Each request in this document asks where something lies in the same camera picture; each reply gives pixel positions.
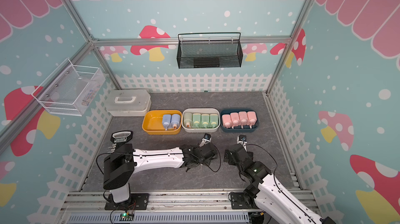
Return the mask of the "blue sharpener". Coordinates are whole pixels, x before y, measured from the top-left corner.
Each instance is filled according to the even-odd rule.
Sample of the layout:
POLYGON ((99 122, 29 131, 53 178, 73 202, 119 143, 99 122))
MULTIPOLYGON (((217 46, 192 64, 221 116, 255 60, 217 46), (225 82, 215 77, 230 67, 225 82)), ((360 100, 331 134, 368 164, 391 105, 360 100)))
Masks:
POLYGON ((171 126, 171 114, 164 114, 162 117, 163 128, 167 131, 171 126))
POLYGON ((181 125, 181 115, 178 113, 175 113, 171 116, 171 127, 173 129, 178 129, 181 125))

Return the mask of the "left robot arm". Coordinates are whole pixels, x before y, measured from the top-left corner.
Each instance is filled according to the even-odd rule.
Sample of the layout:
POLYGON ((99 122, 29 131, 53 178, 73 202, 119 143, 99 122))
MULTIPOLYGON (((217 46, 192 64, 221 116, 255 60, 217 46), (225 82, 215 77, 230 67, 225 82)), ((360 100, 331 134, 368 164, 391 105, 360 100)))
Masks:
POLYGON ((112 203, 127 206, 132 201, 129 179, 133 174, 159 168, 190 170, 199 165, 210 167, 211 161, 219 158, 219 150, 211 142, 152 151, 124 144, 103 161, 103 189, 110 192, 112 203))

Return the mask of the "pale green sharpener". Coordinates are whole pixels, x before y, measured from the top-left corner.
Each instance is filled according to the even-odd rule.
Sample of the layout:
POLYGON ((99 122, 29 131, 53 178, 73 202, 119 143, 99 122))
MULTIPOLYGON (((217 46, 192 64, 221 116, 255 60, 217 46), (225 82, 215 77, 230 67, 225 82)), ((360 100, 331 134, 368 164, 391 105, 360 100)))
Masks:
POLYGON ((183 124, 186 128, 192 128, 193 125, 193 114, 191 112, 185 112, 183 114, 183 124))

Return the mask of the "yellow storage box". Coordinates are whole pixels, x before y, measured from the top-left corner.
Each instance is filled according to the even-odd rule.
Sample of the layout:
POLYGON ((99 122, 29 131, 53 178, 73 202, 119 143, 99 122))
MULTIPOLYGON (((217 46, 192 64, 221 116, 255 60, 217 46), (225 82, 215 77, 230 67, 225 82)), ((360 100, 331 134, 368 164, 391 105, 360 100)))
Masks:
POLYGON ((142 129, 149 135, 175 135, 178 134, 181 130, 181 125, 178 129, 173 129, 170 126, 170 129, 167 131, 163 128, 162 118, 164 114, 175 114, 178 113, 181 115, 181 124, 182 124, 182 113, 179 110, 151 110, 149 111, 143 120, 142 129))

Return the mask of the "teal storage box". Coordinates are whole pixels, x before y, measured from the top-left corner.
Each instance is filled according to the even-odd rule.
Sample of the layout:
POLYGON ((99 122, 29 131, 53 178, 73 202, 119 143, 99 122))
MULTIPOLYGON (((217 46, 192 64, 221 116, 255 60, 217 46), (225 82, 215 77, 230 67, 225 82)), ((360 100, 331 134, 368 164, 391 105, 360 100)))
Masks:
POLYGON ((253 111, 253 110, 250 109, 250 108, 228 108, 228 109, 224 109, 224 110, 221 111, 220 121, 221 121, 221 128, 222 128, 222 130, 224 132, 247 133, 247 132, 254 132, 256 129, 258 129, 258 127, 259 127, 259 119, 257 119, 257 123, 253 126, 252 129, 250 129, 248 125, 245 126, 243 129, 241 128, 240 125, 238 127, 233 128, 233 129, 232 128, 227 129, 227 128, 223 127, 222 119, 221 119, 222 115, 231 114, 232 112, 238 112, 239 113, 240 111, 248 112, 248 111, 253 111))

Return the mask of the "pink sharpener bottom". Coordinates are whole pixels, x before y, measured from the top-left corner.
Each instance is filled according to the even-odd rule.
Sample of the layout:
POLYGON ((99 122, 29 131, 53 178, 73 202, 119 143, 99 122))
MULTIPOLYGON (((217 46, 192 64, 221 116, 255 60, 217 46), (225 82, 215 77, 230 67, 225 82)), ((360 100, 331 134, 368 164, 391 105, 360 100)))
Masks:
POLYGON ((240 125, 240 123, 241 123, 240 117, 239 117, 239 113, 238 112, 232 112, 230 114, 230 117, 231 117, 231 122, 232 122, 231 128, 233 129, 235 127, 238 127, 240 125))

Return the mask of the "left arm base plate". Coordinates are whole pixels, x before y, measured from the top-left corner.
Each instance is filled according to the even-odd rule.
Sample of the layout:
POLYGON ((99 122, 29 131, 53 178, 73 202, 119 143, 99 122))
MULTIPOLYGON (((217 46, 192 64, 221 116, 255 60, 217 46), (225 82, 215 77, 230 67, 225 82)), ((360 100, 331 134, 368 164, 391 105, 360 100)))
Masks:
POLYGON ((122 203, 115 203, 112 194, 107 198, 105 210, 146 210, 150 195, 148 193, 131 193, 130 198, 122 203))

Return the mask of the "white storage box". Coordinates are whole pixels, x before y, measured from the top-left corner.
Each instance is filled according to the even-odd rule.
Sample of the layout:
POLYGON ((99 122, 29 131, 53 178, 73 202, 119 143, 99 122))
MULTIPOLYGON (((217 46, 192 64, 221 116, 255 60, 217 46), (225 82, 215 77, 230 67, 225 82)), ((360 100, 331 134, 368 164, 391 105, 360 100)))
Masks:
MULTIPOLYGON (((192 114, 194 114, 194 113, 200 113, 200 114, 206 113, 206 114, 209 114, 209 115, 212 114, 212 113, 216 113, 220 117, 220 112, 215 108, 188 108, 188 109, 183 111, 182 116, 183 116, 183 114, 185 112, 191 112, 192 114)), ((183 129, 188 133, 213 133, 213 132, 216 132, 218 130, 220 125, 221 125, 221 121, 219 119, 219 126, 217 128, 210 128, 210 126, 209 126, 209 128, 207 128, 207 129, 204 129, 204 128, 201 128, 201 127, 198 128, 198 129, 197 128, 193 128, 193 127, 188 129, 188 128, 186 128, 184 126, 184 124, 182 122, 183 129)))

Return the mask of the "pink sharpener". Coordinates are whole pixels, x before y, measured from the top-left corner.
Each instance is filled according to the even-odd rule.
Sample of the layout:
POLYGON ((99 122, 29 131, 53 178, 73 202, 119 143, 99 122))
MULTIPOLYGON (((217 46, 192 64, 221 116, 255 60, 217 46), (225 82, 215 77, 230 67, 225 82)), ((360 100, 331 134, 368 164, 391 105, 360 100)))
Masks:
POLYGON ((232 119, 231 119, 230 114, 222 115, 221 119, 222 119, 222 125, 223 125, 224 128, 229 129, 229 128, 232 127, 232 119))
POLYGON ((246 111, 239 112, 240 126, 243 129, 249 123, 248 113, 246 111))
POLYGON ((241 123, 240 117, 239 117, 239 113, 238 112, 232 112, 230 114, 230 117, 231 117, 231 122, 232 122, 231 128, 233 129, 235 127, 238 127, 240 125, 240 123, 241 123))
POLYGON ((254 111, 248 111, 247 112, 247 124, 250 129, 253 128, 253 126, 257 123, 257 115, 256 112, 254 111))

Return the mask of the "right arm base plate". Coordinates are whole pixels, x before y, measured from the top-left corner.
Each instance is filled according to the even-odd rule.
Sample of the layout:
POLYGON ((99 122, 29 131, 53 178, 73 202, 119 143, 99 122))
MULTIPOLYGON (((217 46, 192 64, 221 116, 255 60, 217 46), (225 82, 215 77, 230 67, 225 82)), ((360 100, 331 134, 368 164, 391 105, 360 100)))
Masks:
POLYGON ((254 199, 243 192, 230 192, 228 199, 232 209, 258 209, 254 199))

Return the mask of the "green sharpener bottom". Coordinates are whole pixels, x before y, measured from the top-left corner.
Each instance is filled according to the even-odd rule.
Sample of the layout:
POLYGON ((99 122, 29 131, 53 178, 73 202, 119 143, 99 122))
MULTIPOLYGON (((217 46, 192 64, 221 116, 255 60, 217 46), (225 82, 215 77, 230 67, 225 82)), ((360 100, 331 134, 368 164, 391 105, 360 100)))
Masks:
POLYGON ((201 114, 201 128, 207 129, 210 126, 210 115, 209 114, 201 114))

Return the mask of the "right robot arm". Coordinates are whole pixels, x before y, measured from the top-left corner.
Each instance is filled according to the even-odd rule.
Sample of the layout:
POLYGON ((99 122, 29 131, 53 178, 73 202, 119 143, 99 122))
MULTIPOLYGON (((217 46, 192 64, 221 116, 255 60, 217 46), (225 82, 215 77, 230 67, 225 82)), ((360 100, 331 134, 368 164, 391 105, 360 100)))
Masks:
POLYGON ((243 191, 247 205, 257 207, 280 224, 334 224, 330 217, 323 218, 299 201, 276 178, 265 164, 253 160, 253 153, 244 145, 235 144, 225 150, 224 162, 236 166, 239 175, 250 184, 243 191))

